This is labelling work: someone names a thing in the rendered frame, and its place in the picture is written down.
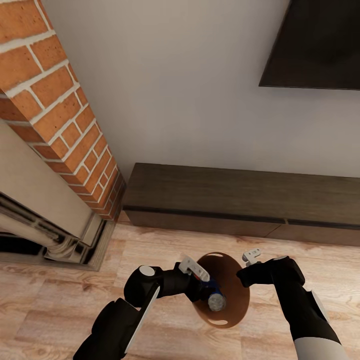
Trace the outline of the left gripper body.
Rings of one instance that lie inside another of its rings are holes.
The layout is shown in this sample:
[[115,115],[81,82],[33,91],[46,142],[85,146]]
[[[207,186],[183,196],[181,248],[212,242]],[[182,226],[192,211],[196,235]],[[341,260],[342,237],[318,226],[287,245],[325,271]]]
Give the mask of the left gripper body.
[[192,303],[196,302],[202,289],[202,283],[193,273],[191,275],[183,273],[179,269],[179,265],[180,262],[176,262],[174,268],[169,270],[175,281],[172,295],[186,294]]

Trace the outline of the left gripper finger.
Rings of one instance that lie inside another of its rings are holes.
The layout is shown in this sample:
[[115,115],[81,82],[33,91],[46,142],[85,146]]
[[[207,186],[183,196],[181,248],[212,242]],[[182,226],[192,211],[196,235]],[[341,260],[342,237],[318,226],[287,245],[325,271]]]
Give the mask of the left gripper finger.
[[197,300],[201,299],[202,301],[205,301],[207,298],[209,298],[214,292],[216,291],[215,287],[202,287]]

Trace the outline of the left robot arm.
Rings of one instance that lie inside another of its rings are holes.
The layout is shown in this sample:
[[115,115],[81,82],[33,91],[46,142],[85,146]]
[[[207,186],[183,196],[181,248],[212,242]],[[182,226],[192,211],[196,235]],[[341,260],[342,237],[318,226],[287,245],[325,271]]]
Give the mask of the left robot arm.
[[[196,277],[196,276],[197,277]],[[210,274],[190,256],[176,262],[173,269],[141,265],[123,289],[124,299],[110,301],[97,316],[91,335],[72,360],[121,360],[129,352],[156,299],[186,294],[193,303],[205,301],[215,287],[202,287]]]

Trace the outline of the trash can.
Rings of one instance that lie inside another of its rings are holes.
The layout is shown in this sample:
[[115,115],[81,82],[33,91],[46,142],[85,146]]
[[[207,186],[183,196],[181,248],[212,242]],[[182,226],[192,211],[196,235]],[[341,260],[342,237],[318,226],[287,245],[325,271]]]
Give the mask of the trash can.
[[[196,261],[208,274],[212,274],[224,296],[224,306],[219,311],[212,311],[206,301],[201,299],[192,303],[196,313],[209,326],[218,330],[229,330],[236,327],[246,316],[251,299],[249,287],[244,287],[236,275],[242,266],[232,256],[212,251]],[[214,324],[210,321],[227,321],[226,324]]]

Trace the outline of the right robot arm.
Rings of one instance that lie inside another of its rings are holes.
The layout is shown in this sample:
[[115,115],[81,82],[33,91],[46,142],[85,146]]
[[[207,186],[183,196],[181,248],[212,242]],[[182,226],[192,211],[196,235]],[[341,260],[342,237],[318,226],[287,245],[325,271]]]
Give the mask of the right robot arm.
[[283,255],[262,263],[255,259],[261,254],[258,247],[244,252],[246,267],[236,275],[244,288],[274,284],[298,360],[350,360],[320,298],[303,287],[305,277],[296,261]]

